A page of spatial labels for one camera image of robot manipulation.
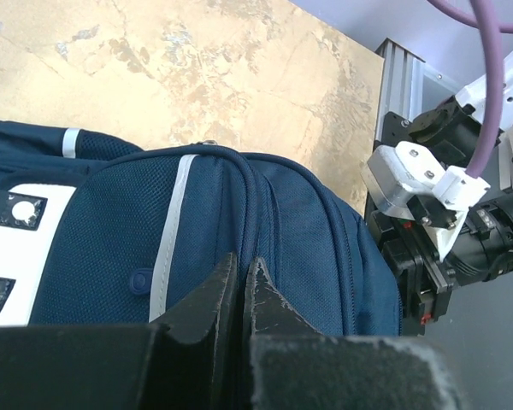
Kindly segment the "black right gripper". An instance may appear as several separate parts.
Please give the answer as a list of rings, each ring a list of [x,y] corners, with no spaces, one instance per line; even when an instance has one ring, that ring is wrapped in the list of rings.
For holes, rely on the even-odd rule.
[[[465,224],[443,261],[422,225],[386,216],[367,201],[364,219],[398,283],[402,334],[422,336],[446,315],[454,290],[487,279],[487,259],[473,223]]]

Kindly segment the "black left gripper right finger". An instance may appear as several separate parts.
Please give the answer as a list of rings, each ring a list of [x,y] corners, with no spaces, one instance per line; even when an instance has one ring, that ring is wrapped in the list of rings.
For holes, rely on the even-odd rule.
[[[329,337],[275,288],[265,261],[244,306],[248,409],[462,409],[445,357],[419,337]]]

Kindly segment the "navy blue backpack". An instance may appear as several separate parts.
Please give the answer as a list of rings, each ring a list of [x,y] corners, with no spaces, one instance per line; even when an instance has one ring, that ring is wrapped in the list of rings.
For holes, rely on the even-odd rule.
[[[363,218],[296,162],[0,120],[0,326],[150,322],[229,253],[324,334],[401,332]]]

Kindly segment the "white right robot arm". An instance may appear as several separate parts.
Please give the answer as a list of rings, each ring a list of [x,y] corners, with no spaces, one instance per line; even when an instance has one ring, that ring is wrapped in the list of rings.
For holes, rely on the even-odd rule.
[[[387,39],[379,117],[363,168],[365,219],[397,282],[409,335],[444,316],[455,290],[513,272],[513,51],[425,109],[424,61]]]

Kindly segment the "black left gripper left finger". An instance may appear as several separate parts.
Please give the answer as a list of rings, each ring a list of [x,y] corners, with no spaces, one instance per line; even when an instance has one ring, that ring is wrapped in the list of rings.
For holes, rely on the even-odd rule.
[[[238,261],[148,324],[0,328],[0,409],[231,409]]]

